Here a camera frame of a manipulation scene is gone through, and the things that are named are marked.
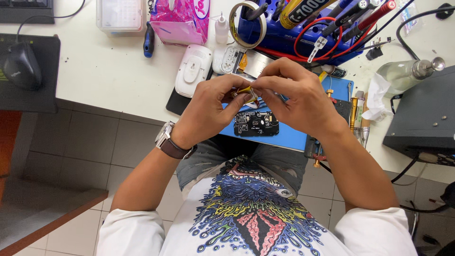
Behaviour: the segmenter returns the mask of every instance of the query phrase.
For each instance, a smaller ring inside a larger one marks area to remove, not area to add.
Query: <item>workbench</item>
[[[81,1],[55,0],[55,15],[73,13]],[[240,0],[212,0],[210,15],[219,15],[221,11],[227,14],[238,2]],[[420,12],[436,9],[445,2],[447,1],[415,1]],[[382,26],[397,10],[379,20],[378,25]],[[445,59],[447,67],[455,65],[455,49],[452,45],[454,34],[450,32],[453,31],[454,19],[451,17],[440,21],[434,15],[423,17],[425,25],[404,39],[421,59],[432,60],[440,56]],[[389,36],[396,39],[395,31],[400,23],[400,18],[397,17],[378,34],[381,41]],[[1,24],[0,33],[14,34],[18,26]],[[145,58],[142,36],[107,37],[97,28],[96,0],[88,0],[82,11],[74,17],[56,19],[55,25],[25,25],[21,34],[58,35],[60,38],[57,98],[161,121],[175,122],[179,119],[178,115],[167,111],[165,106],[174,87],[185,47],[165,46],[156,37],[153,57]],[[216,46],[214,20],[210,20],[209,37],[205,46],[212,50]],[[357,90],[367,92],[371,77],[383,64],[411,60],[411,56],[398,41],[386,44],[382,51],[384,55],[375,60],[368,61],[364,52],[341,66],[348,70],[345,79],[355,83],[353,94]],[[411,159],[382,145],[391,120],[392,117],[387,117],[382,122],[372,122],[367,150],[384,170],[401,172]],[[416,163],[407,174],[416,176],[423,166],[423,163]],[[429,164],[422,177],[450,183],[455,180],[455,169]]]

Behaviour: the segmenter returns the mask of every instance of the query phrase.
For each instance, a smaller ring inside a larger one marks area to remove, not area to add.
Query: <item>brown leather watch strap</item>
[[[196,149],[197,145],[192,147],[191,149],[187,150],[181,149],[176,144],[174,144],[174,142],[171,141],[170,139],[164,140],[163,144],[161,144],[161,151],[163,151],[166,155],[176,159],[183,159],[183,157],[185,157],[185,155],[188,154],[190,150],[192,150],[191,153],[185,158],[187,159],[191,155],[193,155]]]

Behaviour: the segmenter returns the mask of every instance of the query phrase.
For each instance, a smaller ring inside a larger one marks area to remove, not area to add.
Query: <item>roll of tape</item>
[[[259,35],[259,40],[257,42],[255,42],[254,44],[248,44],[247,42],[243,41],[238,36],[237,29],[235,28],[235,23],[234,23],[235,14],[237,12],[237,9],[240,6],[247,6],[253,10],[258,9],[259,6],[252,1],[243,1],[241,3],[236,4],[232,8],[231,13],[229,14],[229,28],[231,30],[231,35],[234,38],[234,41],[236,43],[238,43],[240,46],[242,46],[243,48],[252,49],[252,48],[258,46],[258,44],[260,44],[262,42],[262,40],[264,39],[265,32],[267,31],[267,22],[265,21],[265,15],[261,14],[261,16],[259,16],[259,24],[261,25],[261,34]]]

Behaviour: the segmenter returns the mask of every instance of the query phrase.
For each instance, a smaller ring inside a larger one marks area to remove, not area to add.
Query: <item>keyboard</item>
[[[35,15],[54,16],[53,0],[0,0],[0,23],[22,23]],[[54,18],[35,17],[27,23],[54,24]]]

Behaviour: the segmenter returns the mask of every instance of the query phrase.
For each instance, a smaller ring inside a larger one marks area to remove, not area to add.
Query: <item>jeans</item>
[[[248,156],[299,191],[308,162],[304,153],[221,134],[199,143],[193,156],[177,166],[180,190],[203,172],[239,155]]]

